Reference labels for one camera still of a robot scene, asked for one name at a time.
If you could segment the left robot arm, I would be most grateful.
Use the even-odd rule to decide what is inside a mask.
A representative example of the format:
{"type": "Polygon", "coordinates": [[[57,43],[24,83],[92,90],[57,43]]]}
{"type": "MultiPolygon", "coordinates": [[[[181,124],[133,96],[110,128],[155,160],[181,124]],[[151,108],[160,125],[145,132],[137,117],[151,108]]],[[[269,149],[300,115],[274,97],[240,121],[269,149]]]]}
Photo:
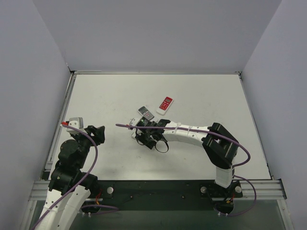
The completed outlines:
{"type": "Polygon", "coordinates": [[[34,230],[68,230],[82,204],[99,193],[98,178],[91,174],[93,165],[82,172],[91,147],[105,142],[105,127],[83,129],[76,121],[62,122],[70,136],[62,143],[59,160],[50,176],[47,197],[34,230]]]}

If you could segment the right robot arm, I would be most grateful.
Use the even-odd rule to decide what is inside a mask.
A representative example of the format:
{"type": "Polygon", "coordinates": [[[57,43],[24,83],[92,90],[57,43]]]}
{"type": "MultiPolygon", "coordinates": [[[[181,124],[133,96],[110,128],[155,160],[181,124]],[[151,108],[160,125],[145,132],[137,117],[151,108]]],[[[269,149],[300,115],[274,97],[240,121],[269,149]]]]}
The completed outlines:
{"type": "Polygon", "coordinates": [[[157,122],[149,121],[143,117],[136,126],[137,128],[132,129],[134,131],[132,138],[149,149],[157,149],[159,141],[165,143],[167,150],[169,150],[168,142],[174,141],[204,149],[209,160],[216,167],[215,184],[232,195],[242,192],[239,183],[233,181],[233,160],[238,146],[231,141],[236,139],[221,124],[187,126],[166,119],[160,119],[157,122]]]}

